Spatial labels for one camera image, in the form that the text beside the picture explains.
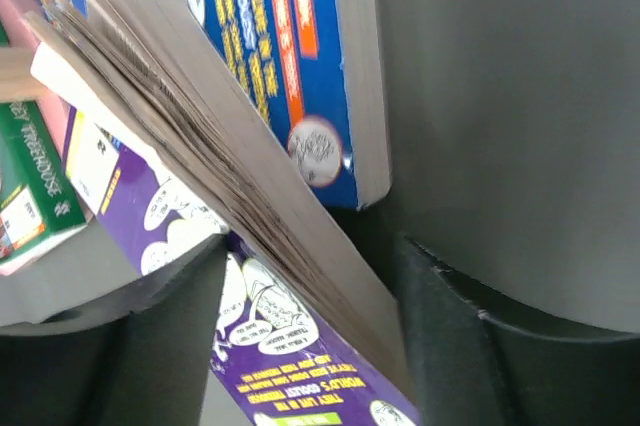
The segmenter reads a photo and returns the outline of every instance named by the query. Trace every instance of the green book cover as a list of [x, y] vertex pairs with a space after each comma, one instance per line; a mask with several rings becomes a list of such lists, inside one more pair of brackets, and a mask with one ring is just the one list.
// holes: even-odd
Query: green book cover
[[[0, 27], [0, 46], [9, 43]], [[0, 104], [0, 274], [11, 274], [85, 225], [34, 101]]]

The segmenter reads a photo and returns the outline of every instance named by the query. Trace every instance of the pink object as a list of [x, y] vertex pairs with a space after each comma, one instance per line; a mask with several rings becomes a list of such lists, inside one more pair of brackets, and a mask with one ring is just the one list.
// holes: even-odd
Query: pink object
[[[42, 14], [42, 8], [34, 0], [0, 0], [0, 23], [9, 38], [10, 45], [28, 48], [35, 52], [40, 42], [20, 21], [22, 16], [29, 11]], [[62, 157], [64, 137], [69, 122], [69, 105], [51, 91], [37, 98], [36, 102], [53, 144]], [[85, 218], [89, 221], [93, 214], [82, 199], [80, 199], [80, 204]]]

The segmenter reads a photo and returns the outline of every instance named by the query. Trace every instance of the white barcode label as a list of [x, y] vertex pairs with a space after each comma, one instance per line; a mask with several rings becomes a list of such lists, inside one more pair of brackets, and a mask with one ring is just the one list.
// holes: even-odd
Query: white barcode label
[[118, 163], [119, 153], [111, 141], [93, 123], [84, 122], [82, 129], [74, 130], [79, 134], [77, 147], [74, 148], [71, 184], [94, 214], [98, 213], [102, 200]]
[[42, 216], [38, 211], [31, 190], [25, 188], [18, 193], [13, 201], [0, 212], [0, 219], [2, 219], [11, 244], [14, 245], [39, 228], [42, 225]]

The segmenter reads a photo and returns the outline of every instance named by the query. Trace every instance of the blue book cover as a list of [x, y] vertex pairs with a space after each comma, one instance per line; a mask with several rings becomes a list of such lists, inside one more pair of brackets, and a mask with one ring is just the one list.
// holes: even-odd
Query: blue book cover
[[[85, 11], [84, 0], [70, 1]], [[336, 0], [187, 2], [318, 199], [366, 206], [355, 174]]]

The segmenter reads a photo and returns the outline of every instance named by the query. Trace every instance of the circular logo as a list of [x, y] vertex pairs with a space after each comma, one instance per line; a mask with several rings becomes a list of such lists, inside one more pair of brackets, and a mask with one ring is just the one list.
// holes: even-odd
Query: circular logo
[[289, 134], [287, 152], [304, 180], [314, 188], [329, 186], [340, 173], [340, 138], [324, 119], [308, 117], [297, 123]]

